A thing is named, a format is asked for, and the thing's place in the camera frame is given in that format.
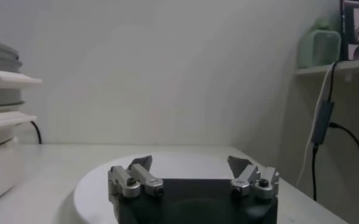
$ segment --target white container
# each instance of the white container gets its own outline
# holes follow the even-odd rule
[[[6,193],[21,175],[22,160],[17,146],[16,138],[0,145],[0,196]]]

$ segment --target metal bracket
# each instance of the metal bracket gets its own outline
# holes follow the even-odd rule
[[[240,176],[230,182],[232,194],[235,196],[246,196],[250,193],[251,185],[260,178],[258,167],[248,165]]]
[[[128,173],[145,187],[145,193],[152,196],[160,196],[164,193],[163,180],[152,176],[142,165],[131,165]]]
[[[255,195],[261,199],[270,199],[278,195],[279,173],[275,168],[267,167],[262,178],[255,183]]]
[[[109,200],[113,196],[123,194],[124,197],[134,198],[140,195],[140,182],[132,178],[122,166],[113,166],[108,172]]]

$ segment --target gray metal part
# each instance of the gray metal part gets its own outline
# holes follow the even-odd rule
[[[255,183],[260,178],[258,167],[248,165],[240,176],[230,182],[232,190],[239,190],[241,196],[246,196],[250,193],[251,184]]]
[[[131,178],[122,166],[113,166],[108,172],[109,194],[123,194],[124,197],[134,198],[140,195],[140,182],[135,181],[130,186],[127,185]]]
[[[278,195],[279,191],[279,173],[275,168],[267,167],[263,172],[262,179],[266,179],[269,183],[266,187],[261,187],[259,183],[255,183],[255,195],[258,198],[270,199]]]
[[[131,165],[128,173],[145,186],[145,192],[149,195],[157,195],[158,190],[163,189],[163,180],[154,177],[140,164]]]

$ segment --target metal gripper jaw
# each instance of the metal gripper jaw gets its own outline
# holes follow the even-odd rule
[[[232,156],[228,157],[228,164],[235,177],[230,182],[233,196],[244,197],[252,191],[260,199],[271,199],[278,195],[279,173],[275,168],[267,167],[261,175],[258,167],[249,160]]]

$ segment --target screw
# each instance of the screw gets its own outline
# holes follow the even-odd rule
[[[157,188],[154,190],[154,194],[157,196],[162,196],[165,193],[165,190],[163,188]]]
[[[128,180],[126,180],[126,185],[128,186],[132,186],[135,183],[136,183],[136,179],[134,179],[133,177],[128,178]]]
[[[241,196],[241,191],[238,188],[233,188],[231,194],[232,194],[233,197],[240,197]]]
[[[260,181],[259,181],[259,186],[260,186],[260,187],[268,187],[268,186],[269,186],[269,181],[262,178],[262,179],[260,179]]]

